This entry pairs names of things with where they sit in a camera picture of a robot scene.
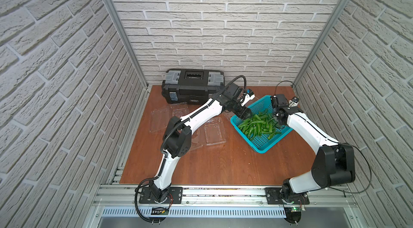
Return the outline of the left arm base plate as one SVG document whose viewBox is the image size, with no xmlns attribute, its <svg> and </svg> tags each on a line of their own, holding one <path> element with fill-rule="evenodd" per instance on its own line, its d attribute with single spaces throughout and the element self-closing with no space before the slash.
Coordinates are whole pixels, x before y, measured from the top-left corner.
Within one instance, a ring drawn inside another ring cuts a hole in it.
<svg viewBox="0 0 413 228">
<path fill-rule="evenodd" d="M 140 204 L 181 204 L 183 196 L 182 187 L 169 187 L 165 190 L 156 190 L 144 187 L 140 192 Z"/>
</svg>

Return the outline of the clear clamshell container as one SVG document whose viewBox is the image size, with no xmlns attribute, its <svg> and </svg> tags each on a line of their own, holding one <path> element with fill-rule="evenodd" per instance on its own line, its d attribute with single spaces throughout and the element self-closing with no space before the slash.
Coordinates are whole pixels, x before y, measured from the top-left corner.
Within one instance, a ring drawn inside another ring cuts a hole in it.
<svg viewBox="0 0 413 228">
<path fill-rule="evenodd" d="M 187 104 L 168 104 L 151 113 L 149 131 L 151 133 L 164 131 L 170 119 L 174 116 L 182 117 L 189 113 Z"/>
<path fill-rule="evenodd" d="M 214 117 L 199 127 L 191 138 L 190 152 L 201 147 L 213 147 L 227 142 L 224 123 L 221 117 Z"/>
</svg>

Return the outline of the green peppers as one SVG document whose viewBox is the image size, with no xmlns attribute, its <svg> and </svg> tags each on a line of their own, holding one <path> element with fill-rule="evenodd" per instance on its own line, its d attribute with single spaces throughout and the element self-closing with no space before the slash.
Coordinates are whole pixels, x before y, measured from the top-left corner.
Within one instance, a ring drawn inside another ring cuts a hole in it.
<svg viewBox="0 0 413 228">
<path fill-rule="evenodd" d="M 281 134 L 284 128 L 267 110 L 253 114 L 251 118 L 243 120 L 237 127 L 250 141 L 256 138 L 270 140 L 274 136 Z"/>
</svg>

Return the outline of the clear clamshell front container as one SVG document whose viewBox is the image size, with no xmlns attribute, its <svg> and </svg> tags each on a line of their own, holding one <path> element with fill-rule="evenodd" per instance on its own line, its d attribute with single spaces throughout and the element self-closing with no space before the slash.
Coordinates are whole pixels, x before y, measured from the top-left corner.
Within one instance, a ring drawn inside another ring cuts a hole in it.
<svg viewBox="0 0 413 228">
<path fill-rule="evenodd" d="M 190 152 L 201 147 L 213 147 L 227 142 L 224 123 L 221 117 L 214 117 L 199 127 L 191 138 Z"/>
</svg>

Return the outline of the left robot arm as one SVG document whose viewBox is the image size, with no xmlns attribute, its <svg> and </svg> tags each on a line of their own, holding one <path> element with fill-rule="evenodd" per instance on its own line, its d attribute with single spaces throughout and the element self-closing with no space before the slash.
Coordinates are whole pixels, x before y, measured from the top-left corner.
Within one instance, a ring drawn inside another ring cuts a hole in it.
<svg viewBox="0 0 413 228">
<path fill-rule="evenodd" d="M 193 133 L 224 111 L 233 112 L 242 120 L 252 117 L 251 109 L 245 104 L 254 98 L 255 94 L 251 89 L 231 83 L 213 94 L 194 112 L 181 118 L 170 119 L 160 148 L 162 161 L 156 176 L 149 182 L 151 195 L 157 203 L 164 202 L 168 197 L 173 173 L 180 158 L 190 150 Z"/>
</svg>

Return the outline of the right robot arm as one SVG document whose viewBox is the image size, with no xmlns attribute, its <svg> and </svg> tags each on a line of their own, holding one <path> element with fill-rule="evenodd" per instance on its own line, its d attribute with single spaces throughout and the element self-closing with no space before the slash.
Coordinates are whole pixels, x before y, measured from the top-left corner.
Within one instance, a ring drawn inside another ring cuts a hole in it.
<svg viewBox="0 0 413 228">
<path fill-rule="evenodd" d="M 271 97 L 273 116 L 300 135 L 316 155 L 310 171 L 283 181 L 280 200 L 286 204 L 294 204 L 309 191 L 356 179 L 353 147 L 325 133 L 298 107 L 298 102 L 297 97 L 287 100 L 282 94 Z"/>
</svg>

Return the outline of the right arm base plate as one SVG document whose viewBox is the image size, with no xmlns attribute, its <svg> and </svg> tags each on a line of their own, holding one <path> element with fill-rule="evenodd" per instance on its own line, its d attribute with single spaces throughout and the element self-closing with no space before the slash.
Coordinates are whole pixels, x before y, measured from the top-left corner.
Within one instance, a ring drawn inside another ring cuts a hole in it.
<svg viewBox="0 0 413 228">
<path fill-rule="evenodd" d="M 308 205 L 310 204 L 309 198 L 306 193 L 294 193 L 285 189 L 284 187 L 266 187 L 264 189 L 267 204 L 276 205 Z"/>
</svg>

